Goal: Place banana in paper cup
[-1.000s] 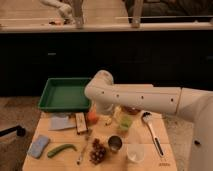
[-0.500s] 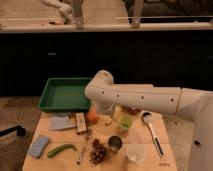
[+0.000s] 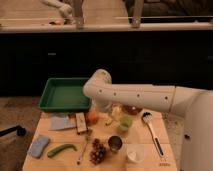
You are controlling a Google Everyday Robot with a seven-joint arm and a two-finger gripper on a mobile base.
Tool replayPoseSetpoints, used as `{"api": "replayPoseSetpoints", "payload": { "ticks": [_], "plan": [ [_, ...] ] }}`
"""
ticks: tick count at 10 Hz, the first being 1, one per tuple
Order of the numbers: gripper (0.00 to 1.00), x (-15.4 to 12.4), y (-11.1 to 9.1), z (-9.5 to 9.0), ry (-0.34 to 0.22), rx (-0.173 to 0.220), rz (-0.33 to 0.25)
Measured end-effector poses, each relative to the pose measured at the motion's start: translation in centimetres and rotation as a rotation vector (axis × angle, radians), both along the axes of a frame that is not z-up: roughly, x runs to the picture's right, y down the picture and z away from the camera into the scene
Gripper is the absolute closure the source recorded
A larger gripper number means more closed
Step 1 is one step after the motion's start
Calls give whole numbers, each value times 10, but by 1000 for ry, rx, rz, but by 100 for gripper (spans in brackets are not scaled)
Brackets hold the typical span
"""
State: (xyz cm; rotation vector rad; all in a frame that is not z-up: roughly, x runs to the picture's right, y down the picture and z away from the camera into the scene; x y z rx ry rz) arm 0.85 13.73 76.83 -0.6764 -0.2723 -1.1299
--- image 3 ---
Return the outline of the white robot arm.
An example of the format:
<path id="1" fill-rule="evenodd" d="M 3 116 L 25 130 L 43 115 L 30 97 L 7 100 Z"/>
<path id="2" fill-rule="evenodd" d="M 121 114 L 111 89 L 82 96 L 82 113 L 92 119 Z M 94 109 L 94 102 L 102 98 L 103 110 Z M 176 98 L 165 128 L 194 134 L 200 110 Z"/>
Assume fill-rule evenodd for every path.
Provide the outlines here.
<path id="1" fill-rule="evenodd" d="M 96 107 L 108 111 L 113 102 L 185 118 L 180 169 L 213 171 L 213 90 L 153 84 L 113 84 L 98 69 L 83 86 Z"/>

